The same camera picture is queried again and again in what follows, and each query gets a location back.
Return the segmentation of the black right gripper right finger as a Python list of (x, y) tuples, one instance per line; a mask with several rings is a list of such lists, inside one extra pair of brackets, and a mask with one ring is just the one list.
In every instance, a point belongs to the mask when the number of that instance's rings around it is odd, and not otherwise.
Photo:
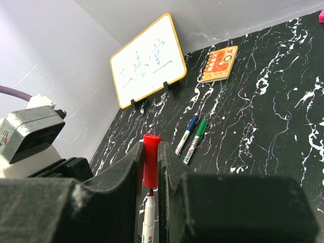
[(191, 173), (168, 142), (158, 145), (159, 242), (181, 242), (186, 225), (182, 177)]

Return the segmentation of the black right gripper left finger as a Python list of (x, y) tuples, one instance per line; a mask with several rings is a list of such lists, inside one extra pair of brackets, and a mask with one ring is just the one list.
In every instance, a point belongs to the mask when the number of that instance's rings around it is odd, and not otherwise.
[(83, 242), (136, 242), (144, 169), (137, 142), (119, 161), (82, 184)]

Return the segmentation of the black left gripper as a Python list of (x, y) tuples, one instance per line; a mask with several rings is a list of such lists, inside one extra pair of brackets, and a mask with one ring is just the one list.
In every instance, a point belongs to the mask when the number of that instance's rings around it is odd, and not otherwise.
[(74, 178), (78, 181), (86, 181), (93, 177), (88, 160), (83, 157), (61, 159), (40, 171), (32, 174), (29, 178)]

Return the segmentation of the white pen green end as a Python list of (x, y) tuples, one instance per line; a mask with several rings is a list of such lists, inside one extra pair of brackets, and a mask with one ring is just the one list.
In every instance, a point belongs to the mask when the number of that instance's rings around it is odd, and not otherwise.
[(189, 146), (189, 149), (188, 149), (188, 151), (187, 151), (187, 153), (186, 153), (186, 155), (185, 155), (185, 157), (183, 159), (183, 162), (186, 165), (189, 164), (189, 161), (190, 161), (190, 159), (191, 159), (191, 157), (192, 157), (192, 155), (194, 153), (194, 150), (195, 150), (195, 148), (196, 148), (196, 146), (197, 146), (200, 139), (201, 139), (201, 137), (194, 136), (194, 138), (193, 138), (193, 140), (192, 140), (192, 142), (191, 142), (191, 144)]

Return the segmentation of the red pen cap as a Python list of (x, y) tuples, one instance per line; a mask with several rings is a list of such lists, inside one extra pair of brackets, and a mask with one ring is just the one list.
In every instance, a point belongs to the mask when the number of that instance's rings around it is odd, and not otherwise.
[(157, 152), (161, 138), (151, 134), (143, 136), (144, 145), (144, 185), (155, 188), (158, 185)]

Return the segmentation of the blue pen cap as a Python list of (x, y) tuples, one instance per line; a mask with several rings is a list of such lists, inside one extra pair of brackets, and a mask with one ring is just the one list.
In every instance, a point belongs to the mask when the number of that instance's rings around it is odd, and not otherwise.
[(187, 131), (192, 132), (192, 130), (195, 127), (195, 124), (197, 123), (197, 121), (199, 120), (199, 115), (195, 114), (192, 119), (190, 120), (188, 127), (187, 127)]

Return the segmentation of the white pen red end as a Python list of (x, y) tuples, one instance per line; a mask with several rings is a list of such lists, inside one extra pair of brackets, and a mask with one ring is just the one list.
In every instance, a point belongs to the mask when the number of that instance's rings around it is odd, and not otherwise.
[(142, 243), (154, 242), (155, 229), (155, 200), (154, 191), (151, 188), (145, 204), (144, 220), (142, 226)]

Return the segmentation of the green pen cap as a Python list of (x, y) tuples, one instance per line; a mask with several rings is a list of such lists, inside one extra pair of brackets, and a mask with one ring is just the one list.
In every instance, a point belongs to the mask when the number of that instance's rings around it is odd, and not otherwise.
[(206, 119), (202, 119), (195, 136), (201, 137), (205, 133), (207, 127), (208, 121)]

